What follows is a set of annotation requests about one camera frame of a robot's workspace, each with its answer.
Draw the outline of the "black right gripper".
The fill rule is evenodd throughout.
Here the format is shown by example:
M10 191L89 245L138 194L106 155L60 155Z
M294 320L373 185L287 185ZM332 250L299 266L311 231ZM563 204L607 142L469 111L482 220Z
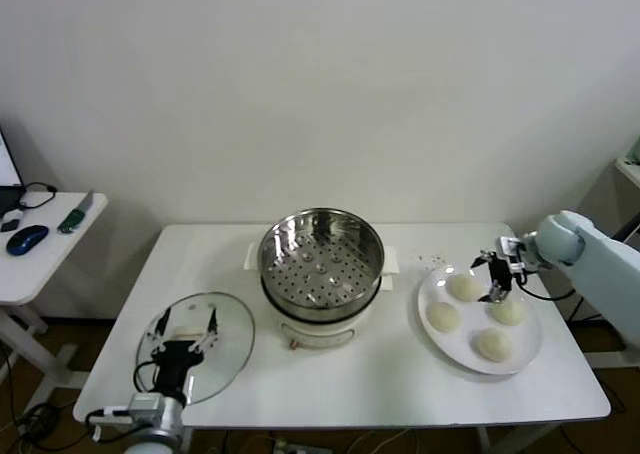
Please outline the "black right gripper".
M507 261L499 258L495 252L482 252L473 262L475 269L483 264L489 265L492 285L488 293L479 298L484 303L502 303L512 288L513 275Z

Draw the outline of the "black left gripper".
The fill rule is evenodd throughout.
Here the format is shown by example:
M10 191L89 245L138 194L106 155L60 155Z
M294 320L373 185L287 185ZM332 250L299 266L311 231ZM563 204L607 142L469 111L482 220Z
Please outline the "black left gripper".
M151 391L172 399L185 399L184 385L189 370L199 365L200 354L205 354L218 341L217 308L212 308L206 331L196 342L172 340L162 345L170 315L171 308L167 307L144 335L152 352L151 360L157 367Z

